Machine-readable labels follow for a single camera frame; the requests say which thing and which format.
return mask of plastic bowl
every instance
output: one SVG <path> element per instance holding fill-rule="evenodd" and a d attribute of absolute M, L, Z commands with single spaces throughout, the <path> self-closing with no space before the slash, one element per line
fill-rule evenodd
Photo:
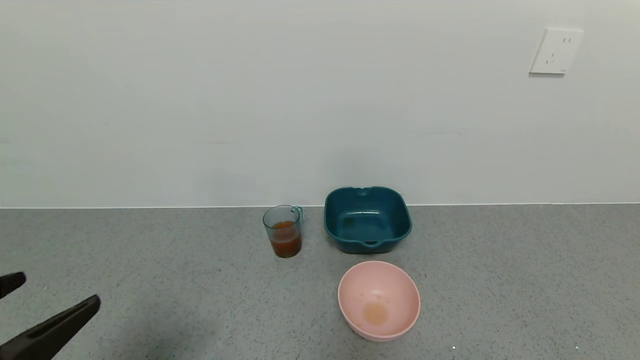
<path fill-rule="evenodd" d="M 351 267 L 338 285 L 338 304 L 349 326 L 371 341 L 392 341 L 420 315 L 420 293 L 411 277 L 384 261 Z"/>
<path fill-rule="evenodd" d="M 339 188 L 326 197 L 324 229 L 340 250 L 373 254 L 391 251 L 409 235 L 411 218 L 390 188 Z"/>

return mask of square basin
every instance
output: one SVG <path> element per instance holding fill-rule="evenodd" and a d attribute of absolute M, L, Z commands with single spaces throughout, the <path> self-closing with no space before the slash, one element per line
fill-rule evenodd
<path fill-rule="evenodd" d="M 324 229 L 340 250 L 373 254 L 391 251 L 409 235 L 411 218 L 390 188 L 339 188 L 326 197 Z"/>

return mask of liquid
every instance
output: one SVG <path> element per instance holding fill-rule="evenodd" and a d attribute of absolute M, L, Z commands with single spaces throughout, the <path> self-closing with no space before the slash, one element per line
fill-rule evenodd
<path fill-rule="evenodd" d="M 282 221 L 273 226 L 271 246 L 281 258 L 295 256 L 302 249 L 302 235 L 294 225 L 293 221 Z"/>
<path fill-rule="evenodd" d="M 364 320 L 371 325 L 382 325 L 387 321 L 388 312 L 382 304 L 367 304 L 364 307 Z"/>

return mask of cup handle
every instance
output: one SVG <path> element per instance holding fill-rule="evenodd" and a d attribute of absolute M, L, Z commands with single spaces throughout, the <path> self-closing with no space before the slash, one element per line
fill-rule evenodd
<path fill-rule="evenodd" d="M 300 213 L 300 225 L 302 225 L 302 207 L 294 206 L 294 208 L 296 208 L 296 210 L 298 210 L 298 212 Z"/>

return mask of electrical outlet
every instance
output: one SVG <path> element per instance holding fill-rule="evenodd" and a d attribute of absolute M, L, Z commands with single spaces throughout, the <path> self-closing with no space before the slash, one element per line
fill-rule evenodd
<path fill-rule="evenodd" d="M 566 74 L 583 36 L 581 30 L 547 29 L 529 72 Z"/>

